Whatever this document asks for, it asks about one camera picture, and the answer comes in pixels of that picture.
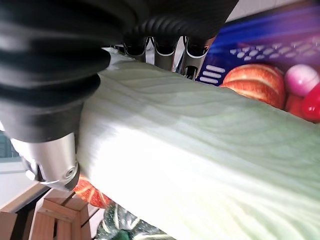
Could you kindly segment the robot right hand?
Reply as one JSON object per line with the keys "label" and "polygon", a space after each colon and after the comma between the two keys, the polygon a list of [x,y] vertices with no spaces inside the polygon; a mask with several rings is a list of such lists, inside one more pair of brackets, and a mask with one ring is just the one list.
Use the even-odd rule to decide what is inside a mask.
{"label": "robot right hand", "polygon": [[235,0],[3,0],[0,3],[0,122],[30,178],[71,191],[78,183],[76,139],[84,101],[110,64],[106,47],[123,45],[172,70],[198,77]]}

